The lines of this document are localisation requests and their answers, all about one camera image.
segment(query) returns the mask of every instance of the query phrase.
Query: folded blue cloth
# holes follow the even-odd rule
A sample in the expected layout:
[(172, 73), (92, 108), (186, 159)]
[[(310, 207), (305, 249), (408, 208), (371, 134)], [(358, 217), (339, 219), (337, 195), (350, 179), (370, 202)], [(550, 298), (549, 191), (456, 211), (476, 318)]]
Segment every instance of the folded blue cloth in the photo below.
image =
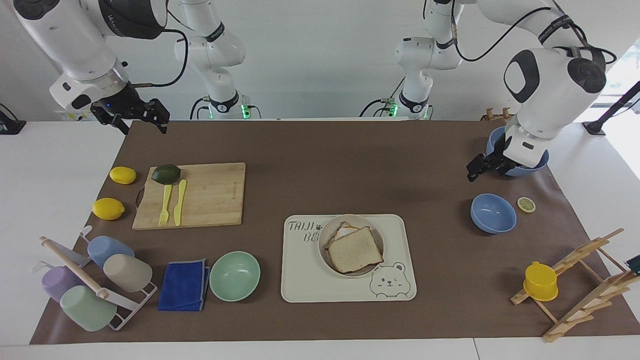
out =
[(207, 291), (210, 268), (205, 259), (169, 263), (164, 273), (158, 310), (200, 311)]

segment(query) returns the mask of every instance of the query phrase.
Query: green bowl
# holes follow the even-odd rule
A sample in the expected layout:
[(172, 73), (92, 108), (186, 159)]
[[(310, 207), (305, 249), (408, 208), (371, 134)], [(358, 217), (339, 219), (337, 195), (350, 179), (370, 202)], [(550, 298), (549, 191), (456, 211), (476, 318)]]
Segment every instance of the green bowl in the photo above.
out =
[(222, 255), (209, 275), (213, 295), (224, 301), (240, 301), (251, 295), (260, 281), (260, 265), (253, 255), (233, 251)]

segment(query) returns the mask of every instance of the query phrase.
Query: white placemat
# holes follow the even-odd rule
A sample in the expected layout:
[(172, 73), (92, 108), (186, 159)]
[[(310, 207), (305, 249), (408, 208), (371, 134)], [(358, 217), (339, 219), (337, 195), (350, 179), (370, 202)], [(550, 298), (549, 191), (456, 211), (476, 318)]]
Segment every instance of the white placemat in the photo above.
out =
[(338, 215), (292, 215), (284, 223), (280, 293), (288, 302), (407, 301), (417, 287), (404, 221), (393, 214), (360, 215), (384, 240), (384, 262), (359, 277), (334, 272), (323, 261), (318, 237)]

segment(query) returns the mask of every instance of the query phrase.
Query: yellow knife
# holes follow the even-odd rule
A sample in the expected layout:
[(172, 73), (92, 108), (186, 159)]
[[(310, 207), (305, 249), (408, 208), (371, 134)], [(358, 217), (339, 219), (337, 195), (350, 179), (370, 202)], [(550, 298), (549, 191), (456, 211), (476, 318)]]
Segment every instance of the yellow knife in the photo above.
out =
[(173, 221), (176, 226), (180, 226), (182, 223), (182, 203), (184, 202), (185, 190), (187, 190), (187, 181), (182, 179), (178, 185), (178, 204), (173, 208)]

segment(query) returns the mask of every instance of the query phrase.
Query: brown placemat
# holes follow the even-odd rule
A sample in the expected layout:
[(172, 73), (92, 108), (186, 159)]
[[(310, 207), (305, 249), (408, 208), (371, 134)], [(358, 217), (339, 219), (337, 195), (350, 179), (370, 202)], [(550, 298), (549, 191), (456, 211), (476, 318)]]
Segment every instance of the brown placemat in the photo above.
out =
[[(207, 258), (212, 265), (227, 252), (245, 250), (260, 262), (260, 284), (238, 303), (220, 301), (208, 290), (199, 313), (160, 312), (155, 295), (120, 332), (85, 332), (50, 301), (31, 343), (541, 336), (550, 320), (530, 300), (514, 306), (509, 298), (522, 288), (531, 261), (552, 265), (589, 238), (547, 168), (517, 179), (485, 174), (474, 183), (467, 181), (465, 165), (484, 151), (489, 133), (499, 125), (173, 122), (168, 134), (161, 135), (135, 122), (114, 166), (136, 169), (138, 180), (129, 186), (106, 180), (99, 193), (120, 199), (127, 211), (114, 222), (91, 215), (90, 237), (106, 234), (131, 246), (136, 257), (152, 265), (157, 285), (170, 261)], [(241, 161), (247, 166), (242, 225), (131, 229), (134, 201), (149, 167)], [(472, 199), (486, 192), (512, 204), (528, 196), (538, 209), (530, 215), (517, 210), (514, 230), (490, 236), (469, 215)], [(395, 213), (404, 219), (418, 288), (415, 299), (321, 304), (282, 299), (283, 222), (293, 214), (337, 213)], [(618, 227), (611, 224), (612, 231)], [(75, 249), (84, 253), (84, 241)], [(602, 277), (608, 275), (597, 256), (586, 262)], [(86, 269), (111, 285), (95, 265)], [(559, 286), (558, 298), (547, 303), (556, 316), (596, 282), (576, 266), (559, 278)], [(568, 335), (640, 334), (624, 299), (612, 302)]]

